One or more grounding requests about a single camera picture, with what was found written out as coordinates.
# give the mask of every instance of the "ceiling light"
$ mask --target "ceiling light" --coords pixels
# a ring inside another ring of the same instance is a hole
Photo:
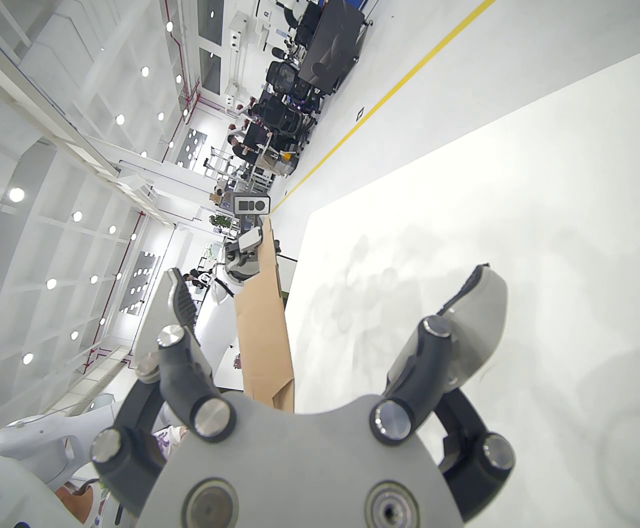
[[[20,187],[14,187],[9,191],[9,200],[12,202],[21,202],[24,198],[24,191]]]

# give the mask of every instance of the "metal screw cap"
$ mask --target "metal screw cap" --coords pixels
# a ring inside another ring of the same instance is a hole
[[[396,482],[382,482],[365,503],[367,528],[418,528],[420,513],[413,495]]]
[[[202,436],[213,438],[222,433],[231,420],[231,408],[222,398],[211,398],[196,412],[193,425]]]
[[[232,528],[238,518],[237,493],[226,481],[212,479],[194,488],[185,503],[186,528]]]
[[[424,329],[436,337],[449,337],[451,323],[442,316],[429,316],[423,320]]]
[[[162,348],[167,348],[179,343],[184,337],[184,328],[179,324],[169,324],[158,334],[158,344]]]
[[[105,429],[91,444],[91,460],[101,464],[108,462],[120,451],[122,437],[117,429]]]
[[[489,434],[482,444],[482,450],[493,467],[503,471],[513,468],[516,461],[515,453],[504,436],[496,433]]]
[[[393,400],[384,400],[378,404],[373,422],[381,435],[395,442],[404,440],[411,432],[409,415]]]

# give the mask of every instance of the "cardboard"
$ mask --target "cardboard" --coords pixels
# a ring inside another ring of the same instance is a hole
[[[294,376],[271,223],[262,226],[260,272],[235,296],[244,393],[274,409],[294,411]]]

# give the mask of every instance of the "yellow floor line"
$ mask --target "yellow floor line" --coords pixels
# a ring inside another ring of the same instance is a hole
[[[445,38],[443,38],[440,42],[438,42],[435,48],[433,48],[424,57],[422,57],[422,59],[418,62],[418,64],[416,64],[413,68],[411,68],[411,70],[409,70],[409,72],[402,79],[400,79],[396,83],[396,85],[393,88],[391,88],[391,90],[389,90],[387,94],[382,99],[380,99],[373,106],[373,108],[369,110],[349,132],[347,132],[347,135],[343,137],[340,141],[338,141],[336,146],[334,146],[329,152],[327,152],[327,154],[320,160],[320,162],[318,162],[318,164],[315,167],[313,167],[313,169],[311,169],[309,174],[307,174],[304,178],[302,178],[293,187],[293,189],[290,190],[287,196],[282,198],[280,203],[271,210],[271,212],[274,212],[276,209],[278,209],[285,202],[285,200],[289,198],[297,190],[298,187],[300,187],[305,181],[307,181],[307,179],[314,172],[316,172],[322,166],[322,164],[325,161],[327,161],[333,155],[333,153],[344,144],[346,140],[348,140],[352,135],[354,135],[356,130],[358,130],[361,126],[363,126],[363,124],[366,123],[367,120],[371,116],[373,116],[373,114],[375,114],[380,109],[380,107],[382,107],[382,105],[384,105],[384,103],[386,103],[391,98],[393,94],[395,94],[395,92],[400,90],[400,88],[402,88],[407,83],[407,81],[409,81],[409,79],[411,79],[427,62],[433,59],[449,42],[451,42],[454,38],[456,38],[462,32],[463,29],[465,29],[469,24],[471,24],[471,22],[473,22],[482,13],[484,13],[486,9],[494,2],[495,0],[484,0],[484,2],[482,2],[477,8],[471,11],[471,13],[469,13],[469,15],[462,22],[460,22]]]

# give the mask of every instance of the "potted plant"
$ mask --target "potted plant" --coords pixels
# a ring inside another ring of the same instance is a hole
[[[231,227],[231,219],[224,214],[212,214],[209,216],[211,225],[217,225],[219,227]]]

